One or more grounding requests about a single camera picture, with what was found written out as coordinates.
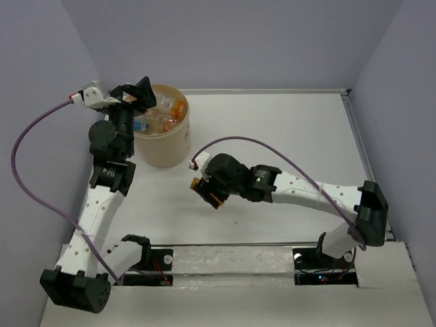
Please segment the short orange bottle yellow cap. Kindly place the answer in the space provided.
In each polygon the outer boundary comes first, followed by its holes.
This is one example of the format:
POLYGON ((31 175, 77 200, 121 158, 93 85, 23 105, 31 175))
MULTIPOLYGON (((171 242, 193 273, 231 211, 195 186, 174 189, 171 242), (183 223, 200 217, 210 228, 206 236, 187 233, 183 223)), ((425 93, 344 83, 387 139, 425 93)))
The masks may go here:
POLYGON ((229 195, 218 191, 212 183, 206 182, 203 178, 194 178, 190 189, 195 191, 205 202, 214 209, 218 209, 228 199, 229 195))

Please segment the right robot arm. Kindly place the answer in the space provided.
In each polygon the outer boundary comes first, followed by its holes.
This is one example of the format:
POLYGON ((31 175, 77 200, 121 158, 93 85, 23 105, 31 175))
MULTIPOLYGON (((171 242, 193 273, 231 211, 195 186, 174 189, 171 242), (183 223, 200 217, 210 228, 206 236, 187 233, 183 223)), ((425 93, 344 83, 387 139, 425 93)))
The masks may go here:
POLYGON ((218 209, 230 196, 250 202, 292 204, 343 218, 329 232, 322 232, 317 245, 295 265, 301 269, 335 269, 357 247, 381 247, 386 239, 388 202, 376 182, 361 186, 341 186, 311 182, 307 177, 279 168, 257 165, 248 168, 231 155, 212 156, 206 152, 189 167, 200 171, 191 189, 218 209))

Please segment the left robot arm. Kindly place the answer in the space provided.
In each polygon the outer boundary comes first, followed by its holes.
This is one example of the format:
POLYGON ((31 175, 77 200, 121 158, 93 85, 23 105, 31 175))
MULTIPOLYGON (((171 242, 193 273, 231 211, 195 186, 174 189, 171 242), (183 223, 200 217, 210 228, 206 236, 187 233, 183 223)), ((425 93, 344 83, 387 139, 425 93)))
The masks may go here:
POLYGON ((151 261, 151 243, 144 236, 128 234, 106 255, 102 249, 134 179, 136 165, 129 161, 134 155, 134 119, 157 102, 147 76, 111 91, 96 80, 71 99, 107 117, 89 128, 93 169, 83 210, 72 220, 74 234, 55 267, 43 271, 40 284, 55 305, 100 313, 124 273, 151 261))

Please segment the clear bottle blue cap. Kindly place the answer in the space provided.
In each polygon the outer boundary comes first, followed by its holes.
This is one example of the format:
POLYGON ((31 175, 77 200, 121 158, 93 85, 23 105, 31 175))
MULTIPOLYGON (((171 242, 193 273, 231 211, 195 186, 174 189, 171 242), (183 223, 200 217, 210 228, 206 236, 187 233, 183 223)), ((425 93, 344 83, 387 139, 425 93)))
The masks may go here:
POLYGON ((150 129, 150 119, 147 115, 140 115, 134 118, 134 131, 147 132, 150 129))

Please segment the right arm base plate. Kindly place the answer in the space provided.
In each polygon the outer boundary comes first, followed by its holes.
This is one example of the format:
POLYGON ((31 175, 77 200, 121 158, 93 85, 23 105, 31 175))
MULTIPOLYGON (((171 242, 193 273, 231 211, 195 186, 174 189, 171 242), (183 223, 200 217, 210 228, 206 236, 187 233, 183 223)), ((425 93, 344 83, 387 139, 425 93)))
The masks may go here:
POLYGON ((325 256, 312 247, 294 248, 292 254, 297 286, 358 285, 353 251, 346 252, 340 259, 325 256))

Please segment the orange bottle with white cap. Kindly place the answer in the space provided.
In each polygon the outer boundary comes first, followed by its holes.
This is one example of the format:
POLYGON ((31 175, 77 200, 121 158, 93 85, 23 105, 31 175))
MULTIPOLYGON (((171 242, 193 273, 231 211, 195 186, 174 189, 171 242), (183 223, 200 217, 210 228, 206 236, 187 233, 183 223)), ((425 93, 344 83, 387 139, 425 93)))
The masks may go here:
POLYGON ((162 123, 162 131, 163 133, 169 132, 176 128, 180 124, 178 119, 174 118, 165 118, 162 123))

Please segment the tall orange juice bottle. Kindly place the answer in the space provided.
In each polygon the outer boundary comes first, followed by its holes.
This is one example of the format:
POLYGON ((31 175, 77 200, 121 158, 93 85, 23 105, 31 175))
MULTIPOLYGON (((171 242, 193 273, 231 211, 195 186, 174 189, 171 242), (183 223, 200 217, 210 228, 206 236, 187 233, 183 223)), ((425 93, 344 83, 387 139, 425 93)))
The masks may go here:
POLYGON ((170 97, 163 93, 156 93, 157 108, 174 119, 182 121, 187 114, 187 102, 170 97))

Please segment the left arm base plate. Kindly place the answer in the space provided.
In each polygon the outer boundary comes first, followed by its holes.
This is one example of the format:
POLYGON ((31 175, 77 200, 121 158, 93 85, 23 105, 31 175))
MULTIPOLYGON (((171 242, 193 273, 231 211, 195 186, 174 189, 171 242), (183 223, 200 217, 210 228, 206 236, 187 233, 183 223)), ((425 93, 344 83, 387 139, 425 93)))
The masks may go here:
POLYGON ((152 247, 147 263, 136 264, 122 277, 123 286, 172 287, 172 248, 152 247))

